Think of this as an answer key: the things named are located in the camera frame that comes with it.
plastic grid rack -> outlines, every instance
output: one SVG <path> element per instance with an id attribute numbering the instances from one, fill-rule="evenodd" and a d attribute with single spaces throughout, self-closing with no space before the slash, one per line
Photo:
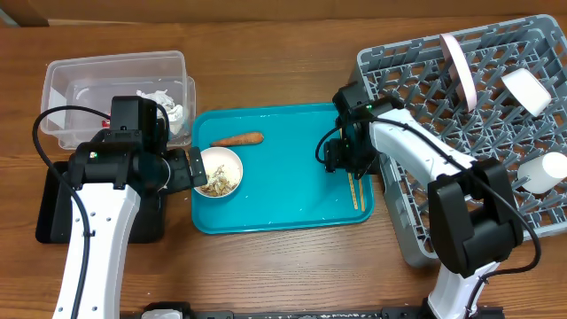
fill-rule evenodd
<path id="1" fill-rule="evenodd" d="M 567 154 L 567 42 L 548 15 L 515 19 L 452 33 L 459 41 L 477 88 L 476 109 L 466 112 L 456 95 L 459 82 L 448 73 L 439 36 L 377 46 L 357 56 L 351 82 L 370 99 L 398 98 L 435 136 L 480 160 L 495 157 L 509 171 L 519 211 L 539 236 L 567 230 L 567 182 L 545 194 L 521 188 L 520 164 L 547 152 Z M 531 116 L 504 87 L 501 77 L 518 68 L 530 70 L 551 94 L 552 102 Z M 394 159 L 382 154 L 384 197 L 407 263 L 423 267 L 437 259 L 428 230 L 423 185 Z M 469 206 L 480 203 L 469 202 Z M 524 238 L 529 238 L 527 231 Z"/>

plastic storage box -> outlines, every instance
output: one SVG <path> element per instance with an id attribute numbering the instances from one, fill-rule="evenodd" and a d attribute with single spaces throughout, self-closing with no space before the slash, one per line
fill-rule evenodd
<path id="1" fill-rule="evenodd" d="M 183 125 L 170 136 L 168 146 L 191 141 L 195 119 L 195 82 L 187 76 L 180 51 L 120 54 L 74 58 L 52 62 L 47 68 L 41 112 L 56 106 L 86 106 L 109 113 L 112 98 L 167 90 L 183 106 Z M 42 121 L 41 130 L 59 139 L 59 146 L 72 150 L 89 141 L 101 128 L 102 118 L 81 111 L 60 111 Z"/>
<path id="2" fill-rule="evenodd" d="M 439 36 L 362 50 L 351 82 L 369 99 L 398 98 L 417 121 L 445 143 L 478 159 L 494 157 L 509 171 L 521 214 L 539 236 L 567 230 L 567 182 L 545 194 L 521 188 L 522 163 L 547 152 L 567 154 L 567 42 L 548 15 L 515 19 L 453 32 L 477 87 L 477 107 L 468 113 L 455 93 L 450 61 L 443 59 Z M 501 82 L 518 68 L 529 70 L 552 97 L 537 117 L 531 116 Z M 429 237 L 425 185 L 394 159 L 382 154 L 384 198 L 400 249 L 414 267 L 431 264 L 437 254 Z M 470 201 L 470 206 L 480 203 Z"/>

clear plastic container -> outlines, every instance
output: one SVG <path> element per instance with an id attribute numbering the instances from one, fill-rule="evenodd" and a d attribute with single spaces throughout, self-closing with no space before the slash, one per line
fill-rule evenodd
<path id="1" fill-rule="evenodd" d="M 110 113 L 115 96 L 135 96 L 167 90 L 183 106 L 183 125 L 168 146 L 191 142 L 195 120 L 195 82 L 185 71 L 180 51 L 145 52 L 52 62 L 47 68 L 41 112 L 62 105 L 80 105 Z M 60 111 L 42 121 L 41 130 L 56 136 L 59 146 L 75 149 L 103 128 L 103 119 L 81 111 Z"/>

carrot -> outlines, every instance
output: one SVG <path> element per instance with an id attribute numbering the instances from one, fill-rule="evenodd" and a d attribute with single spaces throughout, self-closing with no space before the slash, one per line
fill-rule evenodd
<path id="1" fill-rule="evenodd" d="M 239 136 L 223 138 L 222 140 L 211 143 L 211 146 L 237 146 L 260 144 L 264 141 L 264 136 L 260 132 L 251 132 Z"/>

teal tray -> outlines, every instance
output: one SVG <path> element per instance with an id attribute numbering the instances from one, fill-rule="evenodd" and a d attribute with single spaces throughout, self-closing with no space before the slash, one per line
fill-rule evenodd
<path id="1" fill-rule="evenodd" d="M 192 191 L 195 226 L 207 234 L 293 230 L 364 222 L 374 210 L 369 176 L 362 177 L 365 210 L 355 210 L 345 170 L 326 173 L 315 147 L 335 123 L 333 104 L 272 106 L 203 113 L 193 124 L 201 150 L 228 136 L 259 131 L 264 142 L 235 146 L 244 166 L 242 182 L 226 198 Z"/>

